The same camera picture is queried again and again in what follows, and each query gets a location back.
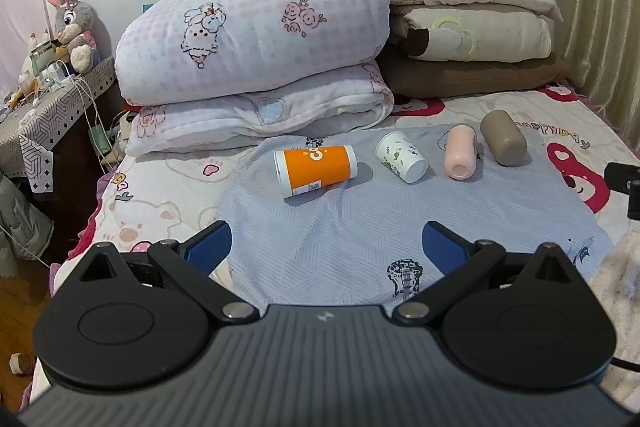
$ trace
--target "wooden floor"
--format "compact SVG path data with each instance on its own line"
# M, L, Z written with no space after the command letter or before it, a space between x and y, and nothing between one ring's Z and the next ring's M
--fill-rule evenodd
M12 353L33 355L31 330L49 300L49 270L37 261L18 261L18 279L0 278L0 392L2 404L17 412L31 377L9 369Z

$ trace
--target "orange cup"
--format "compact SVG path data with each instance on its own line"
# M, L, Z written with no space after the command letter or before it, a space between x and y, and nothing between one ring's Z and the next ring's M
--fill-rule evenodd
M356 154L351 145L274 151L273 157L285 198L358 175Z

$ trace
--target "pink plastic bottle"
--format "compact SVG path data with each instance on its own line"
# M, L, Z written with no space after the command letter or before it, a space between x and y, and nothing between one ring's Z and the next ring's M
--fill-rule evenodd
M449 131L444 169L455 180L466 180L476 171L476 131L460 124Z

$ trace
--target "blue gripper pad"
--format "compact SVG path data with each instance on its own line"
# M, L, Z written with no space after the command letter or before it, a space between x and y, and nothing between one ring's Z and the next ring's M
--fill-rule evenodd
M422 251L443 275L465 264L472 250L473 244L436 221L427 222L422 229Z
M231 251L231 227L216 221L180 244L178 253L196 269L209 275Z

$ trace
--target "brown pillow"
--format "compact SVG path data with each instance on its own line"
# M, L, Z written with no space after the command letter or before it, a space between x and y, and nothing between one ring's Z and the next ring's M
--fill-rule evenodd
M427 62L408 58L387 44L376 57L382 78L394 94L411 98L445 98L464 94L535 89L562 82L567 63L547 58L508 62Z

